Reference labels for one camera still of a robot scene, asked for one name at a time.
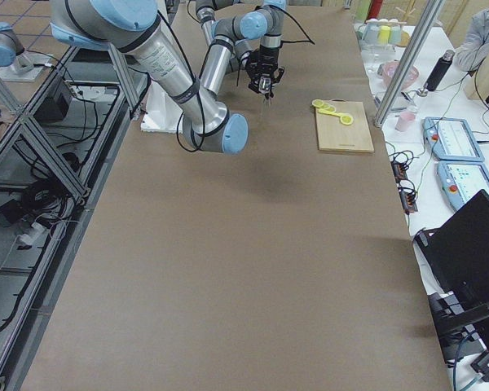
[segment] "black thermos bottle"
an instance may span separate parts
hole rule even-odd
[[[437,64],[434,66],[430,76],[424,84],[424,87],[428,91],[435,91],[437,89],[438,84],[440,84],[440,81],[443,79],[449,67],[451,67],[451,64],[453,64],[454,55],[454,51],[446,51],[446,53],[438,59]]]

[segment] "yellow measuring spoon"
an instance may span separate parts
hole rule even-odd
[[[343,125],[353,124],[353,116],[347,112],[338,112],[335,106],[332,106],[328,102],[324,102],[322,99],[314,99],[311,101],[311,105],[317,109],[319,114],[325,114],[327,116],[338,116],[339,122]]]
[[[326,114],[327,116],[338,116],[339,122],[341,122],[343,125],[353,124],[353,116],[351,114],[348,114],[347,112],[336,112],[335,110],[335,107],[332,106],[328,109],[318,108],[317,112],[320,114]]]
[[[314,108],[323,108],[324,110],[328,110],[333,107],[331,104],[324,102],[322,99],[313,99],[311,101],[311,105]]]

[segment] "wooden cutting board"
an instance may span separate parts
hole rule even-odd
[[[338,112],[348,112],[353,124],[343,125],[337,116],[319,114],[315,109],[317,139],[321,151],[374,152],[372,136],[362,102],[337,102],[325,100]]]

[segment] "yellow cup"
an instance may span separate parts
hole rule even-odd
[[[386,45],[390,40],[391,27],[381,26],[381,31],[378,33],[378,43],[380,45]]]

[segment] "gray jacket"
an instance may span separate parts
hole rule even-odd
[[[453,60],[462,71],[477,69],[489,55],[489,9],[473,15],[464,43],[456,48]]]

